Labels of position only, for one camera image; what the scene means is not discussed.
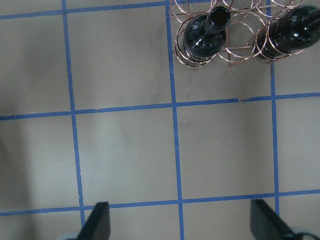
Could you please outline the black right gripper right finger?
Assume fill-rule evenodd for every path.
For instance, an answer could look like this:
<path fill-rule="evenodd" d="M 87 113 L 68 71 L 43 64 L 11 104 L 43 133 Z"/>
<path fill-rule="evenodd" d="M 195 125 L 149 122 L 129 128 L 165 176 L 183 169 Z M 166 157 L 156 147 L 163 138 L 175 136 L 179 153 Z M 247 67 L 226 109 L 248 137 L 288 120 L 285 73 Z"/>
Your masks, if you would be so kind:
<path fill-rule="evenodd" d="M 295 239 L 295 233 L 263 199 L 250 201 L 250 231 L 255 240 Z"/>

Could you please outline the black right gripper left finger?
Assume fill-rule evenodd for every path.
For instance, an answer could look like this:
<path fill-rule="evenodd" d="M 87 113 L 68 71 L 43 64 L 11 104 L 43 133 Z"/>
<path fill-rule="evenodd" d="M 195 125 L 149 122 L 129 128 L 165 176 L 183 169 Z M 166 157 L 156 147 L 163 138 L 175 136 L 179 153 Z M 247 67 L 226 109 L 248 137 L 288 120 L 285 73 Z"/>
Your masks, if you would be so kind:
<path fill-rule="evenodd" d="M 108 240 L 111 235 L 110 208 L 108 202 L 98 202 L 76 240 Z"/>

